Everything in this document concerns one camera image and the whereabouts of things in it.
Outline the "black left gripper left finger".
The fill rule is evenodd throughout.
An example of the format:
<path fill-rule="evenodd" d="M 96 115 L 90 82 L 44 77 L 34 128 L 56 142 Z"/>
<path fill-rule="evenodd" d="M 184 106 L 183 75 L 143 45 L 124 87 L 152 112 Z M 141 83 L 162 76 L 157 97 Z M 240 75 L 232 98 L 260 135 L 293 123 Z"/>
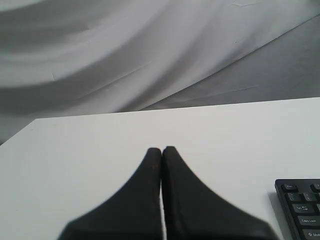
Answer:
<path fill-rule="evenodd" d="M 107 201 L 70 221 L 61 240 L 160 240 L 162 153 L 149 148 L 130 179 Z"/>

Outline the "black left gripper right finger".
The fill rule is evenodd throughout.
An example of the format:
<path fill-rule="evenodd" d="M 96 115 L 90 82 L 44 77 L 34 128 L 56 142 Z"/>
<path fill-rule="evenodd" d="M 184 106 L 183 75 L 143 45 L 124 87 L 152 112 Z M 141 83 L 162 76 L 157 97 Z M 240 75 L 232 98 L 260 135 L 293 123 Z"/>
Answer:
<path fill-rule="evenodd" d="M 275 240 L 270 225 L 221 198 L 174 146 L 162 153 L 161 188 L 169 240 Z"/>

